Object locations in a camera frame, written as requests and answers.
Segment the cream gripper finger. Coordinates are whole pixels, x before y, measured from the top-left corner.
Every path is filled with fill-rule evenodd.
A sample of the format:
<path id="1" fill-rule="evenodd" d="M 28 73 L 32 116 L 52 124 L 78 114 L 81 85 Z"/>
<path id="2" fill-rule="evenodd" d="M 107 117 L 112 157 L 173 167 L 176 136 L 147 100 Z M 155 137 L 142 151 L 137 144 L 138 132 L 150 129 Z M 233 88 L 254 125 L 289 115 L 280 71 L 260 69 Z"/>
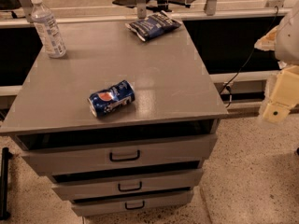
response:
<path id="1" fill-rule="evenodd" d="M 266 103 L 262 105 L 262 119 L 271 123 L 280 123 L 290 114 L 287 106 Z"/>

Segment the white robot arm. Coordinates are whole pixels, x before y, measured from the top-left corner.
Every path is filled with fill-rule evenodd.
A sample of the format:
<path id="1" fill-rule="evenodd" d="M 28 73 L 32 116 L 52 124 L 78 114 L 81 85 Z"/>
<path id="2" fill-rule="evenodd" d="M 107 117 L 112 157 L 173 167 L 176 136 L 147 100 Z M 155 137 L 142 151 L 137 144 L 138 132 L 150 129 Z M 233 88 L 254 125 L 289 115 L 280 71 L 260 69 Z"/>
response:
<path id="1" fill-rule="evenodd" d="M 254 44 L 254 48 L 275 52 L 281 70 L 267 79 L 261 119 L 280 123 L 299 104 L 299 2 Z"/>

